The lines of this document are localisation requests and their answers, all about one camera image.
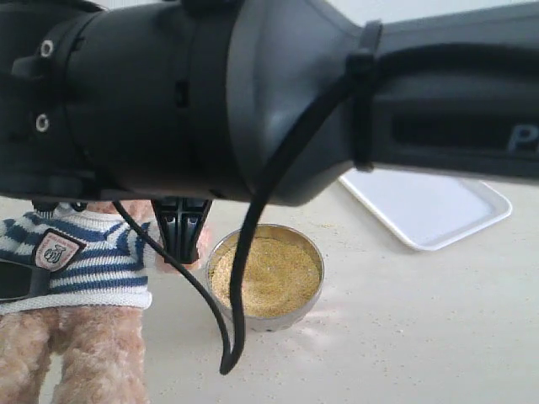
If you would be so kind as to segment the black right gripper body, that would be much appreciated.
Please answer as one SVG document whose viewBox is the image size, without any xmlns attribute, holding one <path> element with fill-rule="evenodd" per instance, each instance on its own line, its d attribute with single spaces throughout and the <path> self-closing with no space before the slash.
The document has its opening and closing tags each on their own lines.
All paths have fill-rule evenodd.
<svg viewBox="0 0 539 404">
<path fill-rule="evenodd" d="M 199 259 L 197 242 L 212 202 L 178 197 L 152 200 L 163 247 L 177 262 L 192 264 Z"/>
</svg>

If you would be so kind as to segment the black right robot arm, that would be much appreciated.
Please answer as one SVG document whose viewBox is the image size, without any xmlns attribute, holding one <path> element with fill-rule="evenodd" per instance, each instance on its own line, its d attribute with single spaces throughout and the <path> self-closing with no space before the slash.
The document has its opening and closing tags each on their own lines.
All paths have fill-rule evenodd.
<svg viewBox="0 0 539 404">
<path fill-rule="evenodd" d="M 355 167 L 538 180 L 538 6 L 356 25 L 324 1 L 1 4 L 1 193 L 302 205 Z"/>
</svg>

